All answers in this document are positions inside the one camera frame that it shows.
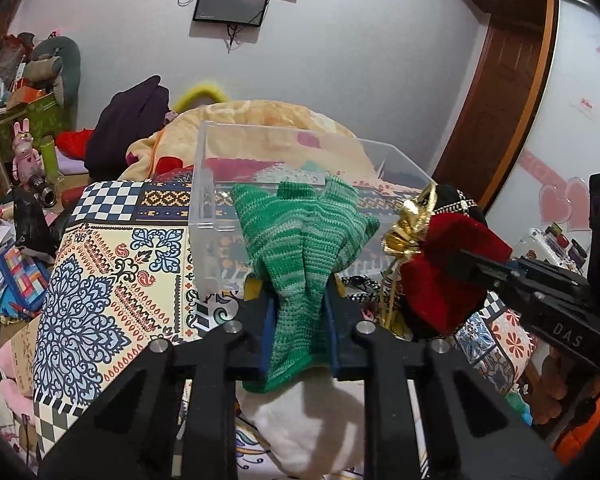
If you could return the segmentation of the small black wall monitor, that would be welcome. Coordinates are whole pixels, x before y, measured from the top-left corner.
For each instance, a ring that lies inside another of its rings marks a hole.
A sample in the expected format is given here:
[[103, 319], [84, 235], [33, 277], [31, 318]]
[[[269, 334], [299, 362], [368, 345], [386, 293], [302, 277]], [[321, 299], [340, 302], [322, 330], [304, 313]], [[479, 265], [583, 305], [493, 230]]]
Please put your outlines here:
[[260, 27], [270, 0], [197, 0], [193, 20]]

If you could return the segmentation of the clear plastic storage box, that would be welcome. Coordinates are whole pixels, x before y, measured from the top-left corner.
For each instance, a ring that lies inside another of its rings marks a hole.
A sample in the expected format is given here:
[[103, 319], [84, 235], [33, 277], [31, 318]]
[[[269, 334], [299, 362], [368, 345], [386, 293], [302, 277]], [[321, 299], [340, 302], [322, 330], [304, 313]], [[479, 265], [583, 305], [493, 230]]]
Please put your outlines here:
[[237, 292], [250, 271], [242, 229], [230, 191], [237, 183], [249, 183], [273, 193], [279, 183], [297, 181], [324, 188], [328, 176], [336, 176], [358, 190], [358, 210], [377, 218], [386, 232], [398, 218], [404, 200], [426, 188], [431, 179], [398, 148], [373, 140], [361, 141], [374, 164], [378, 180], [372, 185], [352, 184], [322, 170], [294, 169], [270, 162], [230, 162], [204, 154], [206, 142], [197, 144], [188, 214], [190, 249], [195, 283], [201, 297], [217, 292]]

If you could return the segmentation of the patterned patchwork tablecloth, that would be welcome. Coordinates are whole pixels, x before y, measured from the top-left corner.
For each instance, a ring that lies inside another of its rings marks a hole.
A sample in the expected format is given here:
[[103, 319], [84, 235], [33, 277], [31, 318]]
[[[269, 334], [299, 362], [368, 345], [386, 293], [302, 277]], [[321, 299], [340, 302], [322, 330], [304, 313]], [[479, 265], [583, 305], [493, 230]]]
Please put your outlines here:
[[[237, 312], [236, 292], [201, 297], [187, 227], [188, 169], [144, 182], [108, 181], [82, 193], [62, 238], [36, 337], [36, 432], [50, 452], [151, 341], [196, 340]], [[243, 479], [297, 478], [236, 404]], [[320, 479], [358, 479], [363, 465]]]

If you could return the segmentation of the yellow fuzzy hoop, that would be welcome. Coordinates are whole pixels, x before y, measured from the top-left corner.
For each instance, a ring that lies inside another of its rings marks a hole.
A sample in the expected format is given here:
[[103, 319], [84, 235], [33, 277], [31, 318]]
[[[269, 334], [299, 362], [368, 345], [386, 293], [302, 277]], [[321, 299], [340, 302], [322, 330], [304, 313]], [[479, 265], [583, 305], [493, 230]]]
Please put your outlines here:
[[180, 96], [172, 105], [171, 110], [178, 114], [194, 108], [216, 103], [225, 103], [230, 97], [214, 81], [203, 81], [195, 84]]

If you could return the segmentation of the dark purple garment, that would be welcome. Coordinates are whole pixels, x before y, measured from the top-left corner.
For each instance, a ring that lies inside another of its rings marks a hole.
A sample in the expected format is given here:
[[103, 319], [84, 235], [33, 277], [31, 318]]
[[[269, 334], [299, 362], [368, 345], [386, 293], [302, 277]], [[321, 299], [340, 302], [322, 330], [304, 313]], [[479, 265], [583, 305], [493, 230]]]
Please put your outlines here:
[[169, 90], [158, 75], [115, 94], [102, 111], [85, 148], [85, 168], [92, 181], [117, 180], [128, 168], [126, 151], [158, 132], [166, 122]]

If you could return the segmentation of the white sliding wardrobe door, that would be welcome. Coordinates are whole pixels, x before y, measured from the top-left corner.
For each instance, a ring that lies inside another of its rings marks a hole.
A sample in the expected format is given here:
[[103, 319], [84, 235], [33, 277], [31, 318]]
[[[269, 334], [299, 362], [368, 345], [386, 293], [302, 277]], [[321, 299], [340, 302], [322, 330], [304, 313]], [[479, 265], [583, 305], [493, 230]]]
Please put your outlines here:
[[555, 2], [540, 104], [486, 220], [509, 244], [557, 223], [588, 247], [588, 179], [600, 172], [600, 17], [581, 0]]

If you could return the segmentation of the green bottle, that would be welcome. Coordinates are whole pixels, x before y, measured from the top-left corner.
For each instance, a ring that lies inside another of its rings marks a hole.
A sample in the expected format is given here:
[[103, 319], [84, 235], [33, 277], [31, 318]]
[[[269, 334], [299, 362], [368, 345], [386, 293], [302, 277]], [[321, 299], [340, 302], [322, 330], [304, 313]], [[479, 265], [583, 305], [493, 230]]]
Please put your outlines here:
[[40, 144], [40, 154], [44, 164], [47, 180], [50, 182], [60, 182], [64, 176], [59, 170], [54, 138], [50, 134], [42, 137]]

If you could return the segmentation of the white drawstring pouch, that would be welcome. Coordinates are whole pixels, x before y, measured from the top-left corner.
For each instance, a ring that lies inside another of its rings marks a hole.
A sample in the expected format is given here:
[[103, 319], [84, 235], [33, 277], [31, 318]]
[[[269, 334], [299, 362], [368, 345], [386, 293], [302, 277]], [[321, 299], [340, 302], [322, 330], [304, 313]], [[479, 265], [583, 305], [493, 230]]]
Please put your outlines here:
[[286, 474], [319, 479], [364, 464], [362, 382], [340, 382], [317, 367], [268, 393], [237, 385], [236, 398]]

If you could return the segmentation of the grey green plush toy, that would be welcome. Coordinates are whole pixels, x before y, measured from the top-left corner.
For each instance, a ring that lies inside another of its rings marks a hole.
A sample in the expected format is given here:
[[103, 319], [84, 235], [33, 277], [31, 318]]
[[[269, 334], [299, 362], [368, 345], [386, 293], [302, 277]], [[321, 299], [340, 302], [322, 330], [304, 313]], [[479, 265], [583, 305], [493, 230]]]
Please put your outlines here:
[[81, 53], [78, 45], [65, 36], [50, 37], [38, 44], [23, 71], [23, 78], [34, 86], [51, 84], [56, 102], [62, 108], [76, 104], [81, 80]]

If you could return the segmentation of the red cushion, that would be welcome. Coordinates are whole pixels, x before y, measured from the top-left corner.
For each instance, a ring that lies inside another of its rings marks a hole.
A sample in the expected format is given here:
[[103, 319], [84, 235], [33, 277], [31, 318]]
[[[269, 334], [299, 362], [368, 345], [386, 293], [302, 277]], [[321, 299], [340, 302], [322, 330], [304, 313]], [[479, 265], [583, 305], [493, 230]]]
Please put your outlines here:
[[82, 129], [80, 131], [64, 131], [58, 133], [55, 138], [56, 148], [61, 154], [76, 160], [84, 160], [86, 146], [91, 139], [93, 129]]

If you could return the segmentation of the green knitted cloth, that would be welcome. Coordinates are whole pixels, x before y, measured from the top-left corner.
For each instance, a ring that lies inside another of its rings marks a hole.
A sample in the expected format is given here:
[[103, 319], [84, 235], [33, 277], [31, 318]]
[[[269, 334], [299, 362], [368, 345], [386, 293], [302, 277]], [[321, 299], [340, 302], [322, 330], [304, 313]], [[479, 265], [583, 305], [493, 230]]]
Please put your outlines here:
[[269, 393], [327, 362], [321, 308], [328, 279], [358, 258], [379, 220], [358, 211], [358, 191], [336, 176], [321, 190], [286, 181], [272, 194], [241, 183], [230, 196], [251, 274], [269, 281], [279, 300], [270, 367], [264, 379], [242, 384]]

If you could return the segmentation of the green cardboard box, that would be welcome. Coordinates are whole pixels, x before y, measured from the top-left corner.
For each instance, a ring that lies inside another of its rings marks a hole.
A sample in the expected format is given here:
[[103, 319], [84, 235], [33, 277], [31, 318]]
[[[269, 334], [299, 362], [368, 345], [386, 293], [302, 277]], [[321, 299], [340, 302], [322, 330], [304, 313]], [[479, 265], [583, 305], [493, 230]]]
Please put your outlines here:
[[44, 136], [71, 131], [72, 115], [68, 108], [61, 107], [52, 94], [42, 96], [27, 105], [18, 105], [10, 112], [0, 114], [0, 155], [3, 162], [11, 162], [14, 157], [12, 139], [14, 123], [29, 119], [30, 135], [35, 148], [39, 148]]

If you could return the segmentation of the red velvet pouch gold ribbon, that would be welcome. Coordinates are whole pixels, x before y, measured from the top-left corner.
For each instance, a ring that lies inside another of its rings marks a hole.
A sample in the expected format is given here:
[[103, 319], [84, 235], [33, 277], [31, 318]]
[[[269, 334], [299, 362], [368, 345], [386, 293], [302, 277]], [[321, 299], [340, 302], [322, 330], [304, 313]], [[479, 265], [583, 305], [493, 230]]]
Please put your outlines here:
[[506, 263], [513, 252], [471, 197], [435, 183], [404, 200], [381, 247], [392, 258], [382, 319], [401, 315], [415, 339], [450, 336], [481, 308], [486, 286], [466, 278], [464, 255]]

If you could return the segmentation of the pink rabbit figurine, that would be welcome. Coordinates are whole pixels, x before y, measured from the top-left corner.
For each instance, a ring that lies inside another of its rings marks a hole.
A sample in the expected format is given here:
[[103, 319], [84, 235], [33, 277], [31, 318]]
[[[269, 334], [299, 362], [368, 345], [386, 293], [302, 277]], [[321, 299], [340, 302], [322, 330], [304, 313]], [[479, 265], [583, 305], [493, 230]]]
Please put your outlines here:
[[14, 127], [12, 176], [20, 184], [28, 185], [32, 177], [42, 177], [44, 164], [40, 153], [33, 146], [29, 119], [23, 118], [21, 122], [15, 122], [12, 126]]

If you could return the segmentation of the peach fleece blanket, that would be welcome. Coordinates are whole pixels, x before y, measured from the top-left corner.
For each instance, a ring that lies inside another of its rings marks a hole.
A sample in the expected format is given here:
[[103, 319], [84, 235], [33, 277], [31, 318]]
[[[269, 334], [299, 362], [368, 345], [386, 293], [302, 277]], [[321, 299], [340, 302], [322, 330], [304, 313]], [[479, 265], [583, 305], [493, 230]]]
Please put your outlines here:
[[120, 178], [143, 181], [192, 166], [200, 139], [211, 159], [322, 170], [352, 184], [378, 180], [361, 141], [349, 129], [305, 106], [267, 100], [216, 103], [179, 114], [149, 138], [131, 144], [126, 154], [132, 162]]

